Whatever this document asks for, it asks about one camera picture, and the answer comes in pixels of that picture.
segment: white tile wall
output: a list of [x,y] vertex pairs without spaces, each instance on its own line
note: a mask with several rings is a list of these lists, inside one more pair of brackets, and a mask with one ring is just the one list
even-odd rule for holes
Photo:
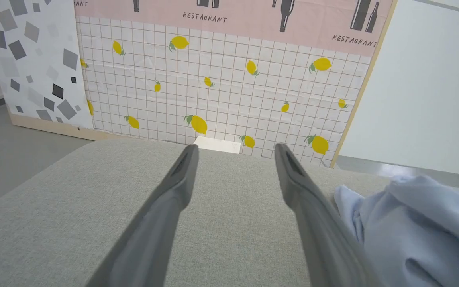
[[[272,157],[285,142],[303,164],[329,166],[341,139],[370,62],[369,57],[293,44],[157,24],[78,17],[80,56],[96,129],[191,144],[198,134],[184,123],[196,114],[208,125],[206,136],[239,141],[255,139],[241,153]],[[186,49],[169,51],[170,40],[183,35]],[[126,54],[113,51],[118,41]],[[309,73],[320,57],[328,71]],[[257,64],[258,76],[246,70]],[[214,87],[207,87],[209,77]],[[155,82],[161,90],[155,92]],[[348,107],[337,102],[344,99]],[[288,112],[281,107],[288,101]],[[140,122],[134,129],[124,120]],[[325,155],[304,142],[306,136],[329,142]]]

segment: wooden board edge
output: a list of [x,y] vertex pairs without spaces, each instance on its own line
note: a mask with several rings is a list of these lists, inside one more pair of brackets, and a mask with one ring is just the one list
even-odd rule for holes
[[343,146],[343,142],[345,141],[346,134],[348,133],[348,130],[350,129],[350,126],[352,124],[353,117],[355,116],[355,113],[357,112],[359,104],[361,103],[362,95],[364,94],[364,90],[366,89],[366,86],[368,85],[369,78],[371,77],[371,73],[373,72],[373,67],[375,67],[375,62],[377,61],[377,58],[379,57],[380,49],[382,48],[382,43],[384,42],[384,39],[386,37],[387,30],[390,24],[390,20],[392,19],[394,10],[396,9],[397,2],[398,0],[393,0],[392,4],[390,4],[389,14],[387,16],[386,22],[384,23],[384,29],[382,30],[382,33],[380,34],[379,42],[377,43],[377,49],[375,50],[375,53],[373,53],[373,57],[371,58],[371,62],[369,64],[368,72],[366,73],[366,76],[364,77],[361,89],[359,90],[359,94],[357,95],[357,99],[355,100],[355,106],[353,107],[352,112],[350,113],[350,117],[348,118],[348,123],[346,124],[346,127],[343,131],[341,140],[339,140],[339,144],[337,145],[337,149],[335,150],[335,154],[334,154],[334,157],[332,158],[332,162],[330,162],[331,169],[334,168],[335,162],[337,161],[337,157],[339,156],[339,151],[341,151],[341,147]]
[[28,116],[19,116],[8,110],[10,120],[14,126],[25,127],[29,129],[41,130],[51,133],[73,136],[75,138],[84,138],[86,140],[108,140],[112,138],[130,138],[128,136],[119,136],[104,131],[84,129],[71,126],[62,122],[51,122],[40,118],[30,118]]

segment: gray cushion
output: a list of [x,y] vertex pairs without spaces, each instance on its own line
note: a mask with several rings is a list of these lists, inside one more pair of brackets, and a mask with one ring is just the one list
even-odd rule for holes
[[[0,286],[83,286],[184,146],[104,140],[62,158],[0,198]],[[304,167],[332,199],[387,178]],[[200,150],[166,286],[308,286],[293,212],[267,158]]]

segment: lemon pattern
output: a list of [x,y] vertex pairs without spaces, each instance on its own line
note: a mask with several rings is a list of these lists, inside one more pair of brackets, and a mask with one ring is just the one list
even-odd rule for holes
[[208,126],[206,125],[206,122],[200,118],[199,116],[196,115],[187,115],[184,117],[184,122],[186,122],[188,125],[192,124],[192,128],[202,134],[206,134],[206,130],[208,129]]
[[330,63],[330,60],[327,58],[320,58],[318,60],[315,60],[311,66],[309,67],[309,72],[311,71],[326,71],[332,67],[332,64]]
[[176,36],[169,42],[169,50],[185,49],[187,45],[189,45],[189,42],[184,36]]
[[213,87],[213,86],[215,86],[215,84],[212,83],[212,80],[210,80],[210,78],[208,78],[208,77],[204,77],[204,84],[205,84],[206,86],[208,86],[208,87]]
[[81,60],[80,60],[80,66],[83,67],[83,68],[89,68],[89,67],[90,67],[90,65],[88,65],[88,64],[84,61],[84,59],[81,59]]
[[126,54],[125,51],[124,51],[124,49],[122,48],[122,45],[120,45],[120,43],[118,43],[118,42],[116,42],[116,41],[113,42],[113,50],[114,50],[114,51],[116,52],[116,54],[118,54],[118,55],[122,55],[122,56],[123,56],[123,55]]
[[86,100],[88,102],[88,108],[90,109],[90,114],[93,116],[93,105],[91,104],[90,100]]
[[154,89],[156,92],[160,91],[160,90],[161,90],[161,82],[156,81],[156,82],[155,82],[155,86],[153,87],[153,89]]
[[260,74],[260,72],[256,69],[256,64],[251,60],[247,62],[246,68],[247,71],[253,76],[257,76]]
[[250,136],[243,135],[243,136],[240,136],[240,140],[242,140],[244,142],[244,145],[246,147],[250,147],[251,149],[255,148],[255,139],[254,138],[251,138]]
[[312,147],[316,153],[325,154],[327,152],[328,142],[325,138],[314,135],[314,136],[306,136],[306,138],[304,139],[304,142],[306,140],[308,141],[308,145],[311,145],[311,143],[313,144]]
[[125,116],[124,120],[126,120],[131,127],[139,129],[139,122],[133,116]]
[[339,99],[339,102],[337,102],[337,105],[342,109],[348,108],[348,105],[346,104],[345,100],[343,100],[342,98]]
[[286,113],[288,111],[288,109],[290,109],[290,103],[284,102],[284,105],[282,106],[281,111],[283,113]]

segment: blue towel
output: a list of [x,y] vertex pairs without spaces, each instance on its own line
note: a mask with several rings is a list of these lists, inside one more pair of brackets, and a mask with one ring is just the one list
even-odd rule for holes
[[335,202],[390,287],[459,287],[459,193],[425,177],[395,177],[363,198],[340,186]]

